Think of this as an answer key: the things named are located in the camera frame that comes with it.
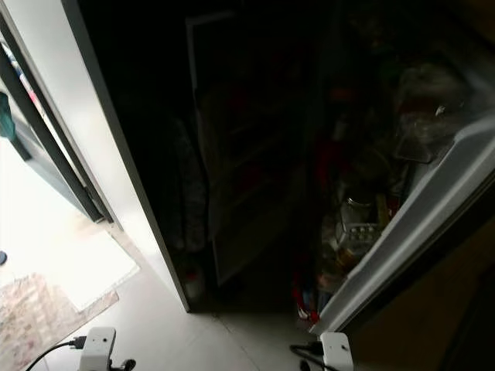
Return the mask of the white fridge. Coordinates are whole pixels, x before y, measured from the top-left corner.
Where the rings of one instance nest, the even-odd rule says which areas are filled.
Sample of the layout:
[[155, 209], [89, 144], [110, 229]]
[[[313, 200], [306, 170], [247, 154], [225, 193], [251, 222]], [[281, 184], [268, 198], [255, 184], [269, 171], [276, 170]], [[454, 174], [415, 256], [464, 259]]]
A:
[[[375, 245], [336, 242], [344, 195], [375, 195], [382, 236], [455, 135], [495, 109], [495, 0], [1, 0], [0, 10], [114, 221], [196, 314], [274, 312], [309, 331], [292, 272], [311, 273], [319, 315]], [[394, 92], [414, 63], [448, 63], [473, 92], [428, 164], [393, 156]], [[495, 183], [342, 332], [490, 219]]]

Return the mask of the white fridge door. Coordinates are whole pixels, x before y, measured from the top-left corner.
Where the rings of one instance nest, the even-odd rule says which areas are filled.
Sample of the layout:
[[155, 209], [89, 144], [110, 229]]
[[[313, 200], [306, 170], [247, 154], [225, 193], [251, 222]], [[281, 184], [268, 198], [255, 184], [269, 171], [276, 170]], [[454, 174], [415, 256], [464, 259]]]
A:
[[337, 290], [312, 335], [341, 332], [495, 183], [495, 109], [455, 135], [438, 165], [425, 173], [368, 255]]

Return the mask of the teal hanging cloth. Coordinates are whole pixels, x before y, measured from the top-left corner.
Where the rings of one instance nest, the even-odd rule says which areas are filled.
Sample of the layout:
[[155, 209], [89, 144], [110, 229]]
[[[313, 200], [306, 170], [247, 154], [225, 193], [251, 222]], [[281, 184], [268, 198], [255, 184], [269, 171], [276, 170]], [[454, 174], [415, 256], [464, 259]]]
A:
[[7, 138], [11, 144], [17, 139], [15, 133], [15, 121], [10, 108], [9, 97], [3, 91], [0, 93], [0, 131], [1, 137]]

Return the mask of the dark framed sliding door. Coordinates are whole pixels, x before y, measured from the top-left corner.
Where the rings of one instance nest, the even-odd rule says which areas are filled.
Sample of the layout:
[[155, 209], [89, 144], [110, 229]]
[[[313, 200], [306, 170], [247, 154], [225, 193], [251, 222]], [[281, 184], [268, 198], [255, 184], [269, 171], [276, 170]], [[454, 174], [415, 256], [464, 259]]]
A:
[[92, 222], [113, 223], [112, 213], [104, 205], [88, 170], [85, 169], [77, 150], [73, 147], [70, 136], [63, 126], [63, 117], [54, 107], [46, 86], [40, 81], [38, 67], [29, 59], [27, 47], [15, 29], [10, 15], [1, 14], [0, 33], [12, 68], [21, 80], [22, 88], [35, 106], [36, 116], [45, 123], [42, 134], [38, 133], [38, 128], [32, 126], [32, 131], [40, 140], [40, 146], [52, 159], [61, 179], [70, 189], [72, 198], [77, 201], [80, 211]]

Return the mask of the white floor cloth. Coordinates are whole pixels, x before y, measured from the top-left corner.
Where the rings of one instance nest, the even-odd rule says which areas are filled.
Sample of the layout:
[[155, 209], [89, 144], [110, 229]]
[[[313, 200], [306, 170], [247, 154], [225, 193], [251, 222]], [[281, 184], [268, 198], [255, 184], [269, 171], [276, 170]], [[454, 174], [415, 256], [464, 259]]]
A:
[[131, 255], [110, 235], [98, 232], [65, 245], [53, 269], [57, 286], [79, 311], [88, 308], [139, 270]]

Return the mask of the brown patterned door mat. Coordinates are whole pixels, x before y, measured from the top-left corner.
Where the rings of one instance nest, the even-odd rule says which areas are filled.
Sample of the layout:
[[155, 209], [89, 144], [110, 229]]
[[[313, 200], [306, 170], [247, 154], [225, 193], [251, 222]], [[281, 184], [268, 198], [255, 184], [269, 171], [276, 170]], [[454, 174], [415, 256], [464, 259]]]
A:
[[77, 308], [45, 276], [30, 274], [0, 287], [0, 371], [22, 371], [43, 350], [76, 332], [119, 301], [109, 291]]

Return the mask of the red plastic container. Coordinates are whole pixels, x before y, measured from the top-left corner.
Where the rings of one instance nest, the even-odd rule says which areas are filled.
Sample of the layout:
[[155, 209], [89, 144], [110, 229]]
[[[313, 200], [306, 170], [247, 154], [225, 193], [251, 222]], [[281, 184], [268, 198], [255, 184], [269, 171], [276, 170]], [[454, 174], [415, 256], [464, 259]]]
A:
[[317, 291], [308, 271], [295, 270], [291, 275], [291, 294], [297, 318], [304, 325], [314, 325], [318, 321]]

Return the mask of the glass jar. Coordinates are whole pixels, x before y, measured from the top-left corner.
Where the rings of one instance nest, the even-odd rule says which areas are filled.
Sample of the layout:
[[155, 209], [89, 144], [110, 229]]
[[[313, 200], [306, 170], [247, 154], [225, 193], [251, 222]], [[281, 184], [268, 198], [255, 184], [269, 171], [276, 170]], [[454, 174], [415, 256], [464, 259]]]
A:
[[344, 195], [337, 212], [336, 242], [339, 245], [374, 244], [381, 230], [375, 195]]

